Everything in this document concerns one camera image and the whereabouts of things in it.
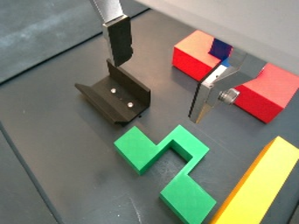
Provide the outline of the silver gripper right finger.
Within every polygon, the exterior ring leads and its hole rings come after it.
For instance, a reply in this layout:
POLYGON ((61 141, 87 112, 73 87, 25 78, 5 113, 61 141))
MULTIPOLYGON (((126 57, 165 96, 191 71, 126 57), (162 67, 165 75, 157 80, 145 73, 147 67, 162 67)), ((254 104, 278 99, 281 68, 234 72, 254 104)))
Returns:
POLYGON ((237 87, 258 77, 266 64, 262 59, 246 53, 230 56, 217 65, 197 87, 189 114, 194 123, 202 120, 221 102, 236 102, 240 97, 237 87))

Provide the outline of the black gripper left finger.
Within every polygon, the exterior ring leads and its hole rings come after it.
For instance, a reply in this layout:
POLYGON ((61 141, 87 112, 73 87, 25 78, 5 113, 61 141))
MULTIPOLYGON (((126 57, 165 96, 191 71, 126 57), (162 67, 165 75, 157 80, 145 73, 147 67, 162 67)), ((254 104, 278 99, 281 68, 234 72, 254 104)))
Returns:
POLYGON ((125 14, 119 0, 90 0, 99 15, 103 33, 115 67, 133 57, 131 18, 125 14))

